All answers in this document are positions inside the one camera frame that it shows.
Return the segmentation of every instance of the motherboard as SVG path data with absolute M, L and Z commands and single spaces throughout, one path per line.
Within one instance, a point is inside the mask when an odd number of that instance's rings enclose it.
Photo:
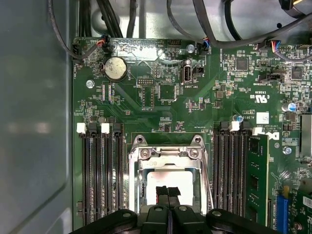
M 73 48 L 97 42 L 76 38 Z M 203 214 L 310 232 L 311 192 L 300 186 L 312 177 L 311 74 L 310 61 L 284 62 L 270 48 L 179 39 L 110 39 L 74 62 L 74 229 L 139 212 L 166 185 Z

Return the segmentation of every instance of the chip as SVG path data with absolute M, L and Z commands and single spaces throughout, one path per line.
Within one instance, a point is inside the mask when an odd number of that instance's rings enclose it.
M 248 70 L 248 59 L 247 58 L 237 58 L 236 59 L 236 70 L 237 71 L 247 71 Z
M 292 80 L 302 80 L 303 67 L 292 67 Z

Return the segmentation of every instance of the blue wire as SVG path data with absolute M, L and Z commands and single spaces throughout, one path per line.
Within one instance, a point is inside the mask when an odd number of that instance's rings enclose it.
M 281 43 L 281 41 L 279 40 L 278 43 L 275 46 L 275 51 L 277 51 L 277 48 L 279 47 L 280 43 Z
M 209 47 L 209 42 L 207 40 L 204 41 L 204 44 L 206 45 L 206 47 Z

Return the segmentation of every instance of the blue slot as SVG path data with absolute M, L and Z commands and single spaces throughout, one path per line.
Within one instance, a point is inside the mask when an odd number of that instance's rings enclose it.
M 280 233 L 287 234 L 288 230 L 288 199 L 278 195 L 276 200 L 276 228 Z

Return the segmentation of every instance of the black cable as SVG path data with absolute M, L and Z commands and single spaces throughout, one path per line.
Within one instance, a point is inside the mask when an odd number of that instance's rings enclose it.
M 288 24 L 282 28 L 276 29 L 272 32 L 269 32 L 269 33 L 266 33 L 266 34 L 263 34 L 260 36 L 256 36 L 256 37 L 253 37 L 250 39 L 237 40 L 237 41 L 218 41 L 215 39 L 213 30 L 212 30 L 211 25 L 209 23 L 205 4 L 204 4 L 203 0 L 193 0 L 193 5 L 195 8 L 195 12 L 196 12 L 198 21 L 199 21 L 203 31 L 205 32 L 206 36 L 209 38 L 210 44 L 213 45 L 214 47 L 224 48 L 224 49 L 231 49 L 231 48 L 236 48 L 236 47 L 240 47 L 240 46 L 244 46 L 244 45 L 256 44 L 256 43 L 263 42 L 264 40 L 275 38 L 280 34 L 288 32 L 289 30 L 298 26 L 299 24 L 312 19 L 312 13 L 310 13 L 310 14 L 308 14 L 308 15 L 300 18 L 300 19 L 295 20 L 294 22 L 292 22 L 292 23 L 290 23 L 290 24 Z
M 107 10 L 107 13 L 111 19 L 111 22 L 112 22 L 112 26 L 115 30 L 115 33 L 116 33 L 116 36 L 118 38 L 122 38 L 122 32 L 121 32 L 121 29 L 120 29 L 120 26 L 119 26 L 119 23 L 118 23 L 118 20 L 117 20 L 117 16 L 115 14 L 115 11 L 113 10 L 113 7 L 111 5 L 111 3 L 109 2 L 109 0 L 103 0 L 104 3 L 105 3 L 105 6 L 106 6 L 106 10 Z
M 83 22 L 84 22 L 84 32 L 86 37 L 92 37 L 91 33 L 91 9 L 90 9 L 90 0 L 83 0 L 84 3 L 84 13 L 83 13 Z
M 84 36 L 84 18 L 83 18 L 83 9 L 84 9 L 84 1 L 79 0 L 79 19 L 78 19 L 78 36 Z
M 55 19 L 55 15 L 54 15 L 54 10 L 53 10 L 53 2 L 52 0 L 48 0 L 48 13 L 49 13 L 49 17 L 50 17 L 50 21 L 52 23 L 52 27 L 53 27 L 53 31 L 61 45 L 61 47 L 66 51 L 66 53 L 68 53 L 71 57 L 78 59 L 78 60 L 83 60 L 86 59 L 87 57 L 89 57 L 98 47 L 97 44 L 94 44 L 87 52 L 84 53 L 84 55 L 79 56 L 76 55 L 73 51 L 71 51 L 65 44 L 60 32 L 59 32 L 59 28 Z
M 232 13 L 231 13 L 232 1 L 233 0 L 226 0 L 224 2 L 224 17 L 225 17 L 226 26 L 228 26 L 230 34 L 235 40 L 242 40 L 242 38 L 236 31 L 234 24 L 233 24 Z
M 136 17 L 137 17 L 137 0 L 130 0 L 130 13 L 129 13 L 129 24 L 127 28 L 127 38 L 133 37 Z
M 196 39 L 194 38 L 191 34 L 188 34 L 187 32 L 185 32 L 183 30 L 183 28 L 181 28 L 181 26 L 178 24 L 178 22 L 176 21 L 175 17 L 173 16 L 172 14 L 172 11 L 171 11 L 171 3 L 172 3 L 172 0 L 167 0 L 167 16 L 170 20 L 170 23 L 172 24 L 172 26 L 180 33 L 182 34 L 183 36 L 185 36 L 186 38 L 190 39 L 190 40 L 193 40 L 193 41 L 197 41 L 199 43 L 202 43 L 203 40 L 202 39 Z
M 117 35 L 115 34 L 115 31 L 114 31 L 114 28 L 112 26 L 111 19 L 108 16 L 104 1 L 103 0 L 97 0 L 97 4 L 98 4 L 98 7 L 102 13 L 102 17 L 103 17 L 103 20 L 104 20 L 105 25 L 107 27 L 108 33 L 113 38 L 117 37 Z

